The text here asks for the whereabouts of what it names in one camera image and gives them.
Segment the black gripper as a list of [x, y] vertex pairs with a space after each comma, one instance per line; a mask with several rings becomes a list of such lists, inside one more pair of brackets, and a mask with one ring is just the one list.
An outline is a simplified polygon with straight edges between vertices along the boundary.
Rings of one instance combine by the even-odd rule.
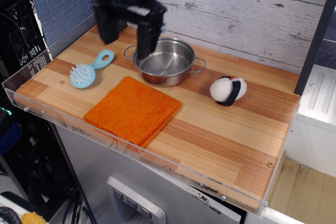
[[119, 38], [124, 19], [138, 25], [139, 59], [156, 49], [166, 12], [157, 0], [93, 0], [93, 7], [100, 37], [106, 45]]

